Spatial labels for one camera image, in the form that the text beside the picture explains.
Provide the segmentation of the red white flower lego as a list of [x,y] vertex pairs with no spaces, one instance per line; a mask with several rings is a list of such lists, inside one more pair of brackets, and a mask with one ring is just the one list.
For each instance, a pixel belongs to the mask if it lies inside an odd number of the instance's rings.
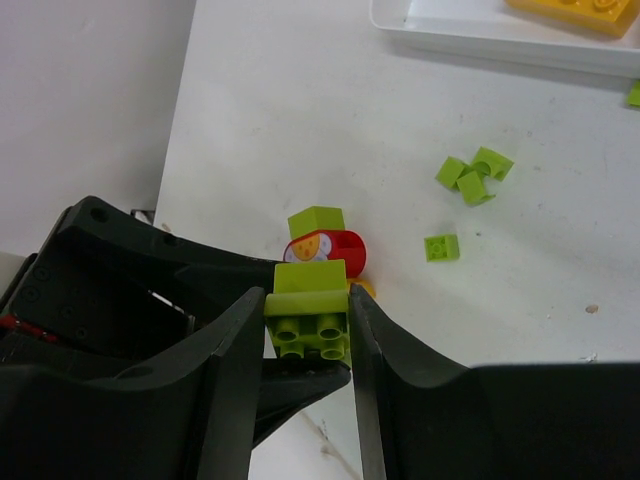
[[351,230],[316,230],[291,240],[283,253],[283,261],[305,263],[344,260],[346,277],[358,277],[367,263],[366,245]]

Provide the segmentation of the green lego beside flower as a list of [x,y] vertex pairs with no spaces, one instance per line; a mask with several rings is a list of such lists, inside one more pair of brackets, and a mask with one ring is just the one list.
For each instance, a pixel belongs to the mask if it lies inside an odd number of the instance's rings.
[[310,206],[288,218],[292,240],[317,230],[344,230],[343,212],[337,207]]

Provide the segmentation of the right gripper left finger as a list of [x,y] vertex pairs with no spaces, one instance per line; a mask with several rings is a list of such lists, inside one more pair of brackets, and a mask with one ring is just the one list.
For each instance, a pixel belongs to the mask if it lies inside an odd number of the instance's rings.
[[265,294],[112,378],[1,371],[5,479],[244,479],[263,358]]

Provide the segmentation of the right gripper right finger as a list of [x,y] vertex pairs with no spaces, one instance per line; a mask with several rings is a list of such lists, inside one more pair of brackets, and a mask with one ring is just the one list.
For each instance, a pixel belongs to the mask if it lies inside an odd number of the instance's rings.
[[465,367],[355,286],[349,311],[367,479],[635,479],[635,363]]

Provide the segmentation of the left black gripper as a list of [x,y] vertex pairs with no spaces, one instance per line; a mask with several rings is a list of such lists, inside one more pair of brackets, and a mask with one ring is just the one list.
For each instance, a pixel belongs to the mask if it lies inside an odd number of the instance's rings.
[[[88,197],[66,209],[1,301],[1,371],[36,366],[80,382],[112,378],[220,317],[275,262],[177,238]],[[262,358],[253,443],[340,389],[322,359]]]

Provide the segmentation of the yellow lego brick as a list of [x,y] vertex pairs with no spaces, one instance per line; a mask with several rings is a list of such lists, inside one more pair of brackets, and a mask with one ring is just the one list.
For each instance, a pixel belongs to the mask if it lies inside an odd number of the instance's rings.
[[639,16],[639,2],[635,0],[506,0],[505,3],[615,38],[623,37]]

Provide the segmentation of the white divided sorting tray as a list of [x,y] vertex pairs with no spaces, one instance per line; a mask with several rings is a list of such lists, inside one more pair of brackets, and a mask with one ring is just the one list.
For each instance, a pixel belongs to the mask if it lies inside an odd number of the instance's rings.
[[371,23],[415,48],[525,65],[639,77],[639,23],[616,39],[503,1],[372,1]]

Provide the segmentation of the green sloped lego brick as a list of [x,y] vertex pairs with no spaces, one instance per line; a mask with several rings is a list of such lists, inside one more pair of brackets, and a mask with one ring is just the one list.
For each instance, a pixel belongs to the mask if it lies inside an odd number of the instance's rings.
[[344,261],[277,264],[264,308],[276,356],[348,364],[348,310]]

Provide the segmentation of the small green lego pair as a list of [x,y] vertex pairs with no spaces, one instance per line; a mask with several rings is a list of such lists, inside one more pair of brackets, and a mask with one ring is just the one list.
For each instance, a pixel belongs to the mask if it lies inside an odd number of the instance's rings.
[[494,198],[485,187],[485,180],[502,182],[514,162],[487,147],[480,147],[470,163],[449,156],[441,165],[435,180],[443,187],[461,194],[468,206],[481,205]]

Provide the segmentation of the tiny green lego near tray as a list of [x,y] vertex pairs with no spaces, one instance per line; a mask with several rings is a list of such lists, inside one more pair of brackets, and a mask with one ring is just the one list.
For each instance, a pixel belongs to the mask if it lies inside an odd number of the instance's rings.
[[640,80],[634,82],[631,90],[627,95],[626,103],[630,107],[640,107]]

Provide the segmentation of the small green lego cube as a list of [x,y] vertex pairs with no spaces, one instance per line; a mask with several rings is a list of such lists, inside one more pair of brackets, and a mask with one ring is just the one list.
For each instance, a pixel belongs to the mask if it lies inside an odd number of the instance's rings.
[[426,237],[424,247],[427,262],[455,261],[460,258],[458,237],[455,234]]

